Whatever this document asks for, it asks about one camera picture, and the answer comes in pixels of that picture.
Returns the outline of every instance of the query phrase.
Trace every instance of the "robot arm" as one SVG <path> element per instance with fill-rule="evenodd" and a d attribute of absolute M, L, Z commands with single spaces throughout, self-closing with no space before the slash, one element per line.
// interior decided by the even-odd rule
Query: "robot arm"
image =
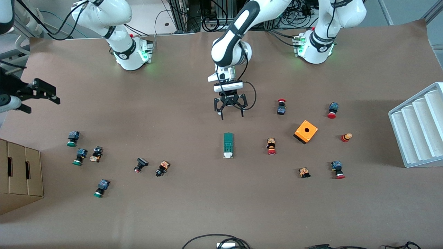
<path fill-rule="evenodd" d="M 299 34 L 293 42 L 296 56 L 320 64 L 331 55 L 341 27 L 359 25 L 366 16 L 362 0 L 319 0 L 319 22 L 314 30 Z"/>
<path fill-rule="evenodd" d="M 31 107 L 22 104 L 30 98 L 45 98 L 60 104 L 55 86 L 38 78 L 27 84 L 15 75 L 6 75 L 6 70 L 0 68 L 0 113 L 9 110 L 31 113 Z"/>
<path fill-rule="evenodd" d="M 126 70 L 137 70 L 151 62 L 153 42 L 131 37 L 123 24 L 132 19 L 131 6 L 125 0 L 88 0 L 84 10 L 76 9 L 72 17 L 106 39 L 114 50 L 117 63 Z M 72 5 L 84 3 L 85 0 Z"/>
<path fill-rule="evenodd" d="M 289 5 L 289 0 L 251 0 L 244 5 L 228 30 L 212 45 L 214 63 L 223 68 L 240 65 L 251 59 L 251 46 L 240 39 L 256 24 L 277 18 Z"/>

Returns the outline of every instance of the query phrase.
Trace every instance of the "metal frame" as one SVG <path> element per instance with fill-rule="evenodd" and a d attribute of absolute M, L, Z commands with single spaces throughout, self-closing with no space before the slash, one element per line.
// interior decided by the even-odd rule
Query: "metal frame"
<path fill-rule="evenodd" d="M 436 16 L 438 16 L 441 11 L 443 11 L 443 0 L 437 1 L 424 15 L 423 19 L 426 21 L 426 25 L 428 25 Z"/>
<path fill-rule="evenodd" d="M 381 11 L 383 12 L 383 15 L 385 16 L 385 19 L 386 19 L 386 22 L 388 23 L 388 25 L 394 25 L 391 15 L 389 14 L 388 9 L 385 5 L 385 1 L 378 0 L 378 4 L 380 5 Z"/>
<path fill-rule="evenodd" d="M 171 7 L 172 18 L 174 19 L 177 30 L 186 32 L 185 20 L 183 19 L 184 11 L 180 5 L 180 0 L 169 0 L 168 3 Z"/>

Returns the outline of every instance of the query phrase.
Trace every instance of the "black wire bundle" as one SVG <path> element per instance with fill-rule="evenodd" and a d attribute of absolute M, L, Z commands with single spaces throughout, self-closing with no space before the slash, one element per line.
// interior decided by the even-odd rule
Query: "black wire bundle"
<path fill-rule="evenodd" d="M 219 234 L 219 233 L 212 233 L 212 234 L 205 234 L 205 235 L 201 235 L 201 236 L 197 236 L 195 238 L 190 239 L 188 242 L 186 242 L 186 244 L 182 247 L 182 249 L 184 249 L 189 243 L 191 243 L 192 241 L 196 240 L 196 239 L 200 239 L 203 237 L 211 237 L 211 236 L 221 236 L 221 237 L 228 237 L 227 239 L 224 239 L 223 241 L 220 242 L 220 244 L 218 245 L 217 249 L 220 249 L 223 246 L 223 243 L 232 241 L 234 243 L 237 243 L 238 246 L 234 246 L 234 247 L 230 247 L 230 249 L 251 249 L 251 247 L 249 246 L 249 244 L 240 239 L 237 238 L 235 236 L 232 235 L 228 235 L 228 234 Z"/>
<path fill-rule="evenodd" d="M 305 21 L 307 16 L 303 18 L 296 18 L 299 14 L 302 13 L 302 1 L 301 0 L 292 0 L 288 7 L 281 14 L 281 23 L 284 25 L 292 26 L 294 24 L 298 24 L 299 20 Z"/>
<path fill-rule="evenodd" d="M 221 9 L 221 11 L 223 11 L 223 14 L 226 16 L 226 21 L 225 21 L 225 24 L 223 24 L 223 26 L 227 25 L 228 24 L 228 13 L 226 13 L 226 11 L 216 1 L 214 1 L 214 0 L 211 0 L 211 1 L 215 5 L 217 5 Z M 215 20 L 216 21 L 215 26 L 213 28 L 209 28 L 207 26 L 207 24 L 206 24 L 207 20 Z M 220 30 L 223 29 L 223 26 L 220 26 L 220 20 L 215 15 L 213 15 L 213 14 L 209 14 L 209 15 L 206 15 L 206 16 L 203 17 L 202 28 L 206 32 L 217 32 L 217 31 L 220 31 Z"/>
<path fill-rule="evenodd" d="M 124 25 L 125 25 L 125 27 L 127 27 L 128 29 L 130 29 L 132 32 L 138 34 L 139 36 L 148 35 L 148 34 L 143 33 L 143 32 L 141 32 L 140 30 L 135 29 L 135 28 L 133 28 L 133 27 L 127 25 L 127 24 L 124 24 Z"/>
<path fill-rule="evenodd" d="M 385 249 L 387 248 L 392 248 L 392 249 L 413 249 L 410 247 L 410 245 L 415 246 L 417 249 L 421 249 L 421 247 L 419 247 L 416 243 L 412 242 L 412 241 L 408 241 L 406 242 L 406 244 L 402 245 L 402 246 L 390 246 L 390 245 L 382 245 Z"/>
<path fill-rule="evenodd" d="M 291 26 L 292 28 L 306 27 L 307 24 L 311 22 L 311 15 L 299 17 L 303 15 L 303 2 L 303 0 L 292 0 L 288 7 L 281 14 L 281 18 L 278 24 L 282 23 L 284 25 Z"/>
<path fill-rule="evenodd" d="M 66 39 L 68 39 L 68 38 L 71 38 L 71 35 L 72 35 L 72 33 L 74 33 L 74 30 L 75 30 L 75 27 L 77 26 L 77 23 L 78 23 L 78 19 L 80 18 L 80 15 L 81 15 L 81 13 L 83 12 L 83 8 L 80 10 L 80 13 L 78 14 L 78 16 L 77 16 L 77 19 L 75 20 L 75 24 L 74 24 L 74 26 L 73 26 L 73 28 L 72 28 L 72 30 L 71 30 L 71 32 L 69 33 L 69 35 L 67 35 L 66 37 L 64 37 L 64 38 L 62 38 L 62 39 L 59 39 L 59 38 L 56 38 L 56 37 L 53 37 L 52 35 L 56 35 L 56 34 L 58 34 L 58 33 L 60 33 L 60 31 L 62 30 L 62 28 L 63 28 L 63 26 L 65 25 L 65 23 L 66 23 L 66 21 L 68 20 L 68 18 L 69 18 L 69 16 L 77 9 L 77 8 L 79 8 L 79 7 L 81 7 L 81 6 L 83 6 L 84 4 L 86 4 L 88 1 L 84 1 L 83 3 L 81 3 L 81 4 L 79 4 L 79 5 L 77 5 L 75 8 L 73 8 L 67 15 L 66 15 L 66 17 L 65 17 L 65 19 L 64 19 L 64 21 L 62 22 L 62 25 L 60 26 L 60 28 L 54 33 L 54 32 L 52 32 L 52 31 L 50 31 L 47 27 L 46 27 L 46 25 L 28 8 L 28 6 L 22 1 L 22 0 L 17 0 L 17 2 L 20 4 L 20 5 L 22 5 L 23 6 L 23 8 L 25 8 L 28 12 L 29 12 L 29 14 L 32 16 L 32 18 L 34 18 L 35 19 L 35 21 L 38 23 L 38 24 L 40 24 L 43 28 L 45 28 L 46 29 L 46 31 L 47 31 L 47 34 L 52 38 L 52 39 L 54 39 L 54 40 L 57 40 L 57 41 L 63 41 L 63 40 L 66 40 Z"/>

